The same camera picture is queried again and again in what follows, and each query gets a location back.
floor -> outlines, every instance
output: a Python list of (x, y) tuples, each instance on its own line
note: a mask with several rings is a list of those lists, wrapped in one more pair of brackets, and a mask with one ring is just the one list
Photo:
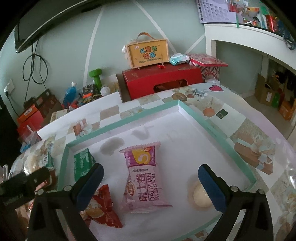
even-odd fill
[(254, 95), (245, 98), (245, 101), (254, 109), (260, 111), (288, 139), (293, 126), (281, 116), (277, 108), (260, 104)]

red box lid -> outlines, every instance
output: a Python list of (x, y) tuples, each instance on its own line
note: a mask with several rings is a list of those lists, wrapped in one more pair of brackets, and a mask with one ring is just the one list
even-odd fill
[(195, 69), (197, 67), (192, 66), (190, 64), (178, 64), (172, 65), (170, 63), (164, 63), (165, 69), (160, 69), (157, 65), (150, 65), (141, 67), (140, 69), (127, 69), (122, 72), (127, 82), (137, 80), (139, 78), (144, 78), (147, 76), (152, 76), (156, 74), (163, 73), (171, 73), (178, 70), (187, 70), (187, 69)]
[(204, 67), (227, 67), (228, 64), (221, 61), (220, 59), (217, 59), (213, 56), (198, 53), (198, 54), (188, 54), (188, 57), (190, 58), (190, 61), (193, 63), (196, 63), (198, 65), (204, 66)]

purple plastic basket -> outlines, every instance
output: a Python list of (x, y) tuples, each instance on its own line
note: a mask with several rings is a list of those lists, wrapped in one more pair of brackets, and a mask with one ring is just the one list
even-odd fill
[(230, 12), (226, 0), (196, 0), (200, 23), (236, 23), (237, 13)]

brown handle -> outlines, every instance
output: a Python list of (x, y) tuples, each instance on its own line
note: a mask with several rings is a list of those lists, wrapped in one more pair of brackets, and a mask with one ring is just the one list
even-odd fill
[(140, 34), (138, 35), (138, 37), (137, 37), (137, 39), (136, 39), (136, 42), (138, 41), (138, 38), (139, 38), (141, 35), (146, 35), (146, 36), (148, 36), (148, 37), (150, 37), (150, 38), (152, 38), (152, 39), (155, 39), (155, 38), (153, 38), (149, 33), (143, 32), (143, 33), (140, 33)]

metal screw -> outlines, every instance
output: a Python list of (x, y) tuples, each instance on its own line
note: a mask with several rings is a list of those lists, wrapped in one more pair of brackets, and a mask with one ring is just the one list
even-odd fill
[(42, 195), (43, 193), (44, 193), (44, 190), (43, 190), (43, 189), (40, 189), (40, 190), (38, 190), (38, 192), (37, 192), (38, 195)]
[(239, 188), (237, 186), (231, 186), (230, 190), (233, 192), (237, 192), (239, 190)]
[(65, 191), (65, 192), (68, 192), (68, 191), (70, 191), (71, 189), (72, 189), (72, 186), (70, 186), (70, 185), (64, 187), (64, 191)]
[(265, 191), (264, 191), (263, 189), (258, 189), (258, 192), (259, 192), (260, 194), (262, 194), (262, 195), (265, 194)]

